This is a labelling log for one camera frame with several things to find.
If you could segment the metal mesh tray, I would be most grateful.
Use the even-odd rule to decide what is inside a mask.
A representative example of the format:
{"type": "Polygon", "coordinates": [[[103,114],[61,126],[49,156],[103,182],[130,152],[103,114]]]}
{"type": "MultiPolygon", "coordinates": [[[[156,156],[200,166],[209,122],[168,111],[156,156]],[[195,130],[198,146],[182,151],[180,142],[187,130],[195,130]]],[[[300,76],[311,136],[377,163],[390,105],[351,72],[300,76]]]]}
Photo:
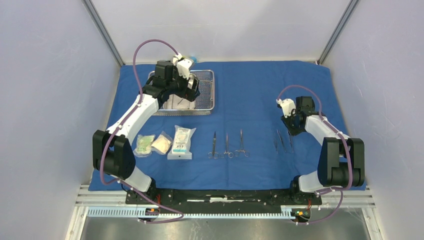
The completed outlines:
{"type": "Polygon", "coordinates": [[[165,110],[162,107],[154,114],[155,116],[204,116],[209,115],[215,107],[215,75],[210,69],[192,70],[199,80],[200,95],[195,99],[194,109],[189,110],[165,110]]]}

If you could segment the steel toothed tissue forceps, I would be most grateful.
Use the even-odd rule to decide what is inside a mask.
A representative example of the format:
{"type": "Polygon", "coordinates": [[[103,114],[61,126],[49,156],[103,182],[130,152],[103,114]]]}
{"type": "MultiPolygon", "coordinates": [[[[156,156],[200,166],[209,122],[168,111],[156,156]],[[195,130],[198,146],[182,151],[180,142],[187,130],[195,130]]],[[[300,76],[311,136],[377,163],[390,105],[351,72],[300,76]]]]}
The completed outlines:
{"type": "Polygon", "coordinates": [[[277,135],[278,135],[278,139],[279,139],[279,141],[280,141],[280,143],[281,143],[281,146],[282,146],[283,151],[284,151],[285,153],[287,153],[287,148],[286,148],[286,146],[285,146],[285,143],[284,143],[284,140],[283,140],[283,137],[282,137],[282,134],[281,134],[280,130],[279,130],[279,129],[277,129],[277,130],[276,130],[276,133],[277,133],[277,135]]]}

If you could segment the blue surgical wrap cloth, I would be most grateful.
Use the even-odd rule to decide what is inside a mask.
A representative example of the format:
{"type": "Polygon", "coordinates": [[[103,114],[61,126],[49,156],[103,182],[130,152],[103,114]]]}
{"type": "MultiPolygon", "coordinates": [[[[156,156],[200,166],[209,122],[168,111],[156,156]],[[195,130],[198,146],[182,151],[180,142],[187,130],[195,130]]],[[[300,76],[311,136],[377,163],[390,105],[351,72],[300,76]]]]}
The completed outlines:
{"type": "Polygon", "coordinates": [[[215,78],[215,106],[209,115],[152,116],[140,135],[175,134],[175,125],[196,128],[191,160],[168,160],[152,153],[136,159],[137,167],[156,181],[159,188],[181,190],[269,190],[287,189],[295,176],[318,167],[321,145],[306,132],[293,137],[292,153],[287,128],[281,121],[278,95],[295,99],[312,96],[322,112],[340,131],[347,133],[329,68],[303,61],[201,62],[195,70],[211,70],[215,78]],[[240,147],[250,152],[221,158],[226,134],[229,151],[240,147]],[[280,130],[287,153],[276,130],[280,130]],[[219,158],[208,158],[216,132],[219,158]],[[273,138],[278,142],[275,151],[273,138]]]}

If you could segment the steel hemostat forceps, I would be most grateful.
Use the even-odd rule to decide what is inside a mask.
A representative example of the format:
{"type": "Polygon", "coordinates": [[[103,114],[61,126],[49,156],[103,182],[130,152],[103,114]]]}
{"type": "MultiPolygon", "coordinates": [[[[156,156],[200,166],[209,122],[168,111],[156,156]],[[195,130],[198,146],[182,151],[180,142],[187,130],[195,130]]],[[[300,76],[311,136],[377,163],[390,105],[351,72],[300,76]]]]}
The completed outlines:
{"type": "Polygon", "coordinates": [[[250,152],[245,149],[244,146],[244,136],[243,136],[243,130],[240,129],[240,141],[239,141],[239,149],[234,151],[234,156],[239,157],[241,155],[244,155],[245,157],[250,156],[250,152]]]}

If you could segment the white sterile packet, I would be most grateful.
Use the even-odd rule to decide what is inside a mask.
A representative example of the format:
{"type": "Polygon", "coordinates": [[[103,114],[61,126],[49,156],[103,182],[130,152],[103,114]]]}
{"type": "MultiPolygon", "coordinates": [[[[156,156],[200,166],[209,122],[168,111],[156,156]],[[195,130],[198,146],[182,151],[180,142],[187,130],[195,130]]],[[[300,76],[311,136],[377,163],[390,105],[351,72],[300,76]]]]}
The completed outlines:
{"type": "Polygon", "coordinates": [[[192,160],[193,154],[190,151],[191,138],[196,128],[185,128],[175,125],[175,134],[170,152],[167,154],[168,160],[192,160]]]}

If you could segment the beige gauze packet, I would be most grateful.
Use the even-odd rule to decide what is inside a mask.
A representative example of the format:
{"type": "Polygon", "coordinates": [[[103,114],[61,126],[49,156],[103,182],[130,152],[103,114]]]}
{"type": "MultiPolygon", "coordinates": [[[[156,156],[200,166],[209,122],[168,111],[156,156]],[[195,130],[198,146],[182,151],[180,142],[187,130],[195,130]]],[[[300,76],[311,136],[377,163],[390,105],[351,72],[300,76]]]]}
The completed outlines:
{"type": "Polygon", "coordinates": [[[173,144],[173,139],[165,132],[162,131],[160,135],[152,142],[151,148],[159,155],[165,155],[173,144]]]}

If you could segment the steel surgical scissors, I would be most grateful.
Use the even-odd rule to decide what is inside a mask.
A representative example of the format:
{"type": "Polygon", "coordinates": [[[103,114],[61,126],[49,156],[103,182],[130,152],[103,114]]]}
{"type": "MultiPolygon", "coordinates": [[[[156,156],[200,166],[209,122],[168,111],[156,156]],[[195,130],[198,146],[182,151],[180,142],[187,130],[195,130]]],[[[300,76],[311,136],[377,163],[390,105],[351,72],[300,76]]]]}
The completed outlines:
{"type": "Polygon", "coordinates": [[[212,150],[207,154],[209,159],[219,158],[219,153],[216,152],[216,140],[217,140],[217,136],[216,136],[216,132],[214,132],[213,138],[212,138],[212,150]]]}

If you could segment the steel ring-handled forceps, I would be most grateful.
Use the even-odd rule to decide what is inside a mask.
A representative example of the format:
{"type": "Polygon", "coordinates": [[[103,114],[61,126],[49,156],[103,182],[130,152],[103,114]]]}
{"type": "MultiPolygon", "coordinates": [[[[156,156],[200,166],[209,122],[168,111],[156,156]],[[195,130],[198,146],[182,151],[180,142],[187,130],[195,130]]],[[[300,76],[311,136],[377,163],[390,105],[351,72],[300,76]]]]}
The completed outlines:
{"type": "Polygon", "coordinates": [[[233,158],[234,157],[234,153],[230,152],[230,145],[229,145],[229,135],[226,134],[225,136],[225,148],[224,148],[224,152],[220,154],[221,158],[224,158],[225,156],[227,156],[228,158],[233,158]]]}

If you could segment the green sterile packet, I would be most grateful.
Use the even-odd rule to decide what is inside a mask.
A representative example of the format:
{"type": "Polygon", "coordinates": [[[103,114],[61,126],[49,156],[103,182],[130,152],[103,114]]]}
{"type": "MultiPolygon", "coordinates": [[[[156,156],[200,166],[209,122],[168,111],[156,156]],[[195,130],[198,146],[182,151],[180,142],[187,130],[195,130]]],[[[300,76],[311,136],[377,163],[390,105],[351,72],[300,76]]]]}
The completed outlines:
{"type": "Polygon", "coordinates": [[[152,143],[155,140],[155,135],[141,135],[136,139],[136,146],[133,153],[138,158],[145,158],[152,154],[152,143]]]}

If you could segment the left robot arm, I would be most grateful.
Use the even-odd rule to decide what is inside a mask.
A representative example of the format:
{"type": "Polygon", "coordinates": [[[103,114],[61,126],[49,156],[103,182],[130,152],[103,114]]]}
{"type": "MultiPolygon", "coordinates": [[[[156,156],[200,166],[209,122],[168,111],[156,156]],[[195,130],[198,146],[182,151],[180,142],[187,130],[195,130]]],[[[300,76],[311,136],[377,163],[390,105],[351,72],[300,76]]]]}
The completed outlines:
{"type": "Polygon", "coordinates": [[[92,137],[93,167],[104,175],[138,190],[138,197],[145,204],[153,203],[157,190],[154,180],[136,166],[132,142],[147,120],[155,114],[171,95],[193,102],[200,94],[199,80],[191,73],[195,64],[191,58],[161,60],[155,65],[154,74],[142,87],[131,107],[112,126],[97,130],[92,137]]]}

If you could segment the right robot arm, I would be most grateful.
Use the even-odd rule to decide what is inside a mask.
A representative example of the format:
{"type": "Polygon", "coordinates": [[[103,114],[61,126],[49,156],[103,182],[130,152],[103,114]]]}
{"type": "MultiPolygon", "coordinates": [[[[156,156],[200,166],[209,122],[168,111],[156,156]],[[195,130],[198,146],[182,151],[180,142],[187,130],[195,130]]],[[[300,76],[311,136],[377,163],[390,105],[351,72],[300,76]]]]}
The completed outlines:
{"type": "Polygon", "coordinates": [[[365,183],[365,144],[335,128],[319,110],[312,97],[300,96],[295,100],[277,99],[282,110],[281,120],[290,136],[309,133],[320,144],[317,169],[298,175],[290,183],[289,199],[302,204],[309,193],[323,195],[346,191],[365,183]]]}

